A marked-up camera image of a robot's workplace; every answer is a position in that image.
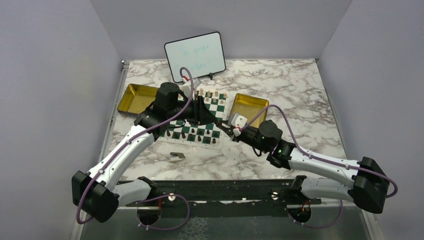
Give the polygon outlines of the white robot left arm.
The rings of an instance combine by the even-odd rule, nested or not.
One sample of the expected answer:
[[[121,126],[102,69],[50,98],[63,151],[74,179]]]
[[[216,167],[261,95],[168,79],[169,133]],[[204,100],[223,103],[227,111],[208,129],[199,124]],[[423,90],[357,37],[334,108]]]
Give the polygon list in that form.
[[[208,125],[218,121],[202,97],[195,96],[199,85],[198,79],[183,86],[162,83],[155,99],[136,117],[122,141],[90,170],[73,175],[72,202],[77,206],[79,224],[88,222],[81,219],[81,211],[104,223],[119,207],[139,200],[147,206],[155,203],[157,191],[152,181],[141,178],[123,185],[118,185],[118,181],[135,159],[169,129],[170,122]]]

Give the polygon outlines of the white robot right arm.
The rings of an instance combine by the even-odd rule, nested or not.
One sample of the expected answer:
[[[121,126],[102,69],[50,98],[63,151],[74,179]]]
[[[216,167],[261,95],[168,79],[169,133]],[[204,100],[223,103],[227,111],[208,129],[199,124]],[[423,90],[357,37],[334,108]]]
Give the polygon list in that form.
[[[226,121],[218,121],[216,126],[232,141],[267,154],[267,161],[276,168],[305,171],[321,177],[306,177],[301,184],[292,186],[288,190],[292,202],[300,204],[306,199],[327,198],[354,203],[370,213],[383,212],[390,183],[374,159],[348,160],[306,150],[284,140],[283,131],[271,120],[244,130],[240,129],[240,123],[230,126]]]

